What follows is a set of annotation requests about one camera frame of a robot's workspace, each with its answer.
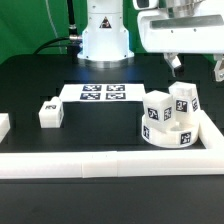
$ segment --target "white foam block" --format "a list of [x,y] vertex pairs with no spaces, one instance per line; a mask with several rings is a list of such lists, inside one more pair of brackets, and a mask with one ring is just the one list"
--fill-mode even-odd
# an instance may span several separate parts
[[224,173],[224,150],[118,152],[118,177]]
[[175,126],[173,97],[160,91],[152,91],[143,96],[146,123],[159,131]]
[[83,178],[87,177],[116,177],[116,152],[89,153],[82,163]]
[[9,130],[9,115],[7,113],[2,113],[0,114],[0,142],[4,139]]
[[199,137],[207,149],[224,149],[224,137],[209,116],[201,110],[199,113]]
[[142,137],[150,144],[163,148],[183,148],[194,144],[198,139],[199,122],[195,125],[177,123],[165,133],[147,126],[142,117]]
[[4,153],[0,178],[80,178],[83,153]]
[[51,101],[45,101],[40,112],[41,128],[59,128],[64,117],[61,100],[53,97]]
[[175,82],[169,87],[175,104],[176,121],[194,124],[200,111],[197,87],[192,83]]

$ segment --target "green background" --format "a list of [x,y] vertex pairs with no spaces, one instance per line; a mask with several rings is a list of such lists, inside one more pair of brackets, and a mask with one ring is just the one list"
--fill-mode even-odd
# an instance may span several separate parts
[[[58,36],[68,36],[66,0],[48,0]],[[132,0],[124,0],[124,25],[130,32],[130,48],[145,52],[140,43],[137,14]],[[73,0],[79,34],[87,25],[86,0]],[[40,45],[54,39],[45,0],[0,1],[0,63],[13,55],[32,54]],[[46,49],[41,53],[61,53]]]

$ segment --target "black table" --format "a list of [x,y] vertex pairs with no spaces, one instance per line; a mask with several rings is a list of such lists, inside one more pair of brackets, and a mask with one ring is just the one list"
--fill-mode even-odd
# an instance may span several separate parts
[[[201,108],[223,132],[223,83],[212,65],[185,55],[185,76],[173,78],[161,55],[138,55],[116,69],[80,67],[67,56],[21,55],[0,66],[0,112],[11,129],[1,153],[165,150],[141,138],[140,102],[65,103],[59,129],[41,129],[38,112],[64,84],[144,83],[168,92],[195,83]],[[199,141],[193,148],[203,150]],[[223,176],[170,176],[0,181],[0,223],[223,223]]]

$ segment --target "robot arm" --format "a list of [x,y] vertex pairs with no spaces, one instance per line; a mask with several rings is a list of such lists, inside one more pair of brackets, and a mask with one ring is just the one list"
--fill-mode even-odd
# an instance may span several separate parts
[[111,68],[133,62],[123,25],[123,0],[87,0],[88,25],[82,33],[81,64]]
[[223,0],[133,0],[147,52],[164,53],[173,76],[182,74],[178,53],[213,54],[216,81],[224,80]]

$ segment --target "white cube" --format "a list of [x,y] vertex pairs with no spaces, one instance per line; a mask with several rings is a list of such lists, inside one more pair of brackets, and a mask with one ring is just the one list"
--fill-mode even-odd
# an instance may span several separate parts
[[9,115],[6,113],[0,114],[0,142],[6,136],[9,129],[10,129]]
[[200,111],[197,87],[195,84],[175,82],[169,87],[175,104],[176,120],[178,122],[193,124]]
[[41,128],[59,128],[64,117],[61,100],[53,97],[51,101],[45,101],[40,112]]
[[168,93],[152,91],[143,96],[143,106],[147,126],[159,131],[175,126],[173,97]]

